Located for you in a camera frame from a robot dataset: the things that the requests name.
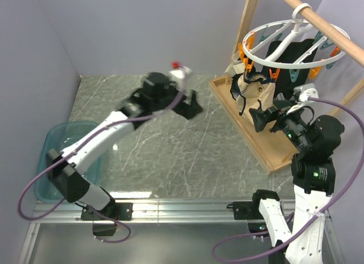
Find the beige underwear navy trim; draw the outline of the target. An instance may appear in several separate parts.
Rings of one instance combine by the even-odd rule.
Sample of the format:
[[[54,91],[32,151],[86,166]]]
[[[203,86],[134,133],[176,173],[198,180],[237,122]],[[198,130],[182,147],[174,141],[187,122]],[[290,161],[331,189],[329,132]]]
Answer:
[[[276,84],[274,79],[261,72],[245,71],[232,81],[230,94],[236,103],[238,115],[252,125],[253,118],[249,109],[266,110],[273,104]]]

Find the orange clothes peg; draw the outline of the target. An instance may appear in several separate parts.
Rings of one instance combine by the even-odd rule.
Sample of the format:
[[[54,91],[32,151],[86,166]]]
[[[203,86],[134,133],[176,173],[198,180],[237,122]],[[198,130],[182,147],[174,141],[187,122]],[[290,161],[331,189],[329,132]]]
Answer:
[[[250,73],[251,70],[252,70],[252,68],[253,68],[253,66],[254,66],[254,62],[251,59],[249,59],[248,57],[244,57],[242,59],[242,61],[245,64],[245,70],[247,70],[248,73]]]
[[[245,53],[244,53],[244,50],[243,50],[243,44],[240,42],[238,43],[238,52],[239,52],[239,58],[241,61],[244,61],[244,58],[245,58]]]
[[[270,79],[273,82],[276,82],[277,81],[277,79],[279,77],[279,73],[280,73],[280,68],[277,68],[277,69],[269,68]]]

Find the white round clip hanger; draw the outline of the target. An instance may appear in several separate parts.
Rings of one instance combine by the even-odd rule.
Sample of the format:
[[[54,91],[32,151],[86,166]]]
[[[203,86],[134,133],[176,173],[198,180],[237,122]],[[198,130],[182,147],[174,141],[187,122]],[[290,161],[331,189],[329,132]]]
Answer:
[[[294,9],[292,12],[292,18],[290,20],[271,22],[250,31],[241,42],[243,44],[245,56],[251,59],[254,63],[276,69],[308,69],[318,68],[324,65],[331,66],[340,58],[342,58],[345,53],[339,47],[336,47],[327,59],[308,63],[304,62],[304,60],[308,56],[312,55],[316,49],[320,48],[324,50],[334,44],[333,40],[329,39],[325,34],[323,34],[322,31],[318,30],[311,46],[305,48],[303,53],[301,53],[301,55],[295,61],[291,63],[281,63],[278,61],[278,58],[281,57],[284,52],[288,51],[289,45],[291,45],[298,37],[314,29],[314,25],[311,22],[297,17],[299,11],[305,9],[311,9],[311,6],[307,3],[302,3]],[[269,36],[263,36],[262,40],[260,40],[256,46],[254,45],[255,34],[257,32],[264,32],[266,29],[277,25],[281,25],[281,27]],[[255,53],[266,46],[269,41],[278,41],[279,36],[281,36],[283,32],[289,27],[292,27],[291,32],[280,42],[278,47],[269,56],[267,56],[265,59],[262,59],[255,55]]]

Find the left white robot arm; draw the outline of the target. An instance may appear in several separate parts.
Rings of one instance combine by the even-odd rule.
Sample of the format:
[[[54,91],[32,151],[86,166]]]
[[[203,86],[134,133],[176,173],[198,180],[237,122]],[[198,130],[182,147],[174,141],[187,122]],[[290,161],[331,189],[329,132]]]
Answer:
[[[191,69],[178,67],[168,74],[150,72],[106,119],[76,143],[61,151],[47,153],[48,180],[69,203],[81,202],[103,219],[116,219],[118,207],[103,188],[84,178],[84,173],[105,151],[145,122],[169,110],[192,119],[202,112],[196,91],[186,102],[187,79]]]

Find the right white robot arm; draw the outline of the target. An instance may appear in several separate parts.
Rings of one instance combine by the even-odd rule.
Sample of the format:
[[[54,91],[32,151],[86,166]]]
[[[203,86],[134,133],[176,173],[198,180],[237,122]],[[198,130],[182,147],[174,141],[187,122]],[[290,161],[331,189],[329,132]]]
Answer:
[[[282,131],[297,149],[291,161],[295,192],[293,227],[288,227],[276,192],[259,189],[252,196],[251,213],[264,218],[272,248],[303,230],[294,241],[270,254],[269,263],[322,263],[325,213],[320,209],[333,196],[336,171],[331,155],[340,145],[345,127],[330,115],[305,123],[301,119],[304,109],[305,106],[295,106],[291,101],[276,101],[266,110],[249,110],[255,131],[262,131],[274,121],[270,132]]]

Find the black underwear white waistband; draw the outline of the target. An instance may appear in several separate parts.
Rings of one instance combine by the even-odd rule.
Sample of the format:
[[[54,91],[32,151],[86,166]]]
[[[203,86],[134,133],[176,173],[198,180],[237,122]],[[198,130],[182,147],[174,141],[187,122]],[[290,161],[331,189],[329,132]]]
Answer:
[[[236,52],[235,54],[232,55],[231,62],[225,69],[224,75],[233,77],[235,75],[240,75],[244,72],[245,72],[245,64],[241,60],[239,52]]]

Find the wooden drying rack frame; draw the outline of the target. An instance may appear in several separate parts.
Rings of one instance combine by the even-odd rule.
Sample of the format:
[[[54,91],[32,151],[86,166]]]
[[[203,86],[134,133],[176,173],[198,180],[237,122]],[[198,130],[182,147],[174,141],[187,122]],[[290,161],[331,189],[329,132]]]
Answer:
[[[363,63],[363,49],[348,33],[328,23],[309,4],[283,0],[293,8],[290,19],[250,29],[258,0],[246,0],[230,62],[235,73],[209,86],[263,169],[271,174],[295,160],[328,159],[333,145],[334,114],[309,122],[302,113],[318,91],[307,79],[349,55]]]

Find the aluminium mounting rail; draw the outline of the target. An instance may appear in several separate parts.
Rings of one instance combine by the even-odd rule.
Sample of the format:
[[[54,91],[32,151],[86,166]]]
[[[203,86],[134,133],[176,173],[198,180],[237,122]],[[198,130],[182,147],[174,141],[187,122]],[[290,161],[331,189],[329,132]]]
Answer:
[[[264,224],[263,216],[254,210],[248,198],[190,199],[117,199],[118,220],[129,224]],[[36,220],[31,221],[19,263],[29,263],[41,224],[74,224],[103,222],[111,224],[89,207],[61,204],[54,211],[51,204],[35,205]]]

